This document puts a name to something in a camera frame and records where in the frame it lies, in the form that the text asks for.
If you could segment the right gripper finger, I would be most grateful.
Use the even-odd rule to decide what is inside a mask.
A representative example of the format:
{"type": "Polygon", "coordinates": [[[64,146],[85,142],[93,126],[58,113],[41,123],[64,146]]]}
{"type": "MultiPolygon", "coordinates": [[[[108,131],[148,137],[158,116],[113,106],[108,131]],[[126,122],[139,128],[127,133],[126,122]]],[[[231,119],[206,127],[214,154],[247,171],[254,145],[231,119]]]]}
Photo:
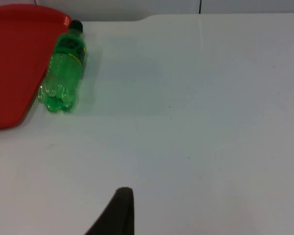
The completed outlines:
{"type": "Polygon", "coordinates": [[[117,189],[100,217],[85,234],[134,235],[133,189],[117,189]]]}

